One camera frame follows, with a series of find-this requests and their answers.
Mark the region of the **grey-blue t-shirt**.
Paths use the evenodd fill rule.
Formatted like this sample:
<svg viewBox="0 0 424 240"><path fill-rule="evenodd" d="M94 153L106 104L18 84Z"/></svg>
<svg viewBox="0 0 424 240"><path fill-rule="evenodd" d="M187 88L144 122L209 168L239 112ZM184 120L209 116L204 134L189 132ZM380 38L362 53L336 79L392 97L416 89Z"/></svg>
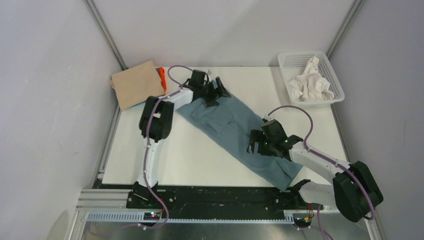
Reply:
<svg viewBox="0 0 424 240"><path fill-rule="evenodd" d="M177 112L250 171L285 191L302 165L285 158L248 153L250 132L261 128L262 118L234 95L220 97L217 103L207 106L199 98Z"/></svg>

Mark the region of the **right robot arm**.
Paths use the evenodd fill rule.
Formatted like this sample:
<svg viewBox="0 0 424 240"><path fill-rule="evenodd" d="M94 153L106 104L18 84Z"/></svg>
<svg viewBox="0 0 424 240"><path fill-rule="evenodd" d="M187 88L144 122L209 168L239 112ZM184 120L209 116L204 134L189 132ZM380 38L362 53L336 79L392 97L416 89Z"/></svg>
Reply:
<svg viewBox="0 0 424 240"><path fill-rule="evenodd" d="M294 185L291 204L303 209L309 203L336 208L349 221L358 222L384 201L369 167L361 162L348 163L306 146L297 135L288 136L275 119L265 120L260 130L250 132L247 152L279 157L300 164L328 181L316 183L304 179Z"/></svg>

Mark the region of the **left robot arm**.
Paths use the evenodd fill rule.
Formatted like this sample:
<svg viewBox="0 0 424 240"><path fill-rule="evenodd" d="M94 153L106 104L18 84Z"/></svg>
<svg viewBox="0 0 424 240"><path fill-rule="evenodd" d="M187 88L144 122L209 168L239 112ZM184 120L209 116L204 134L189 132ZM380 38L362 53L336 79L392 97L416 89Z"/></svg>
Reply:
<svg viewBox="0 0 424 240"><path fill-rule="evenodd" d="M176 110L198 99L207 107L218 106L219 98L230 96L220 77L210 79L207 72L194 69L176 91L162 97L148 97L138 125L144 142L144 159L136 181L145 188L158 183L160 150L171 133Z"/></svg>

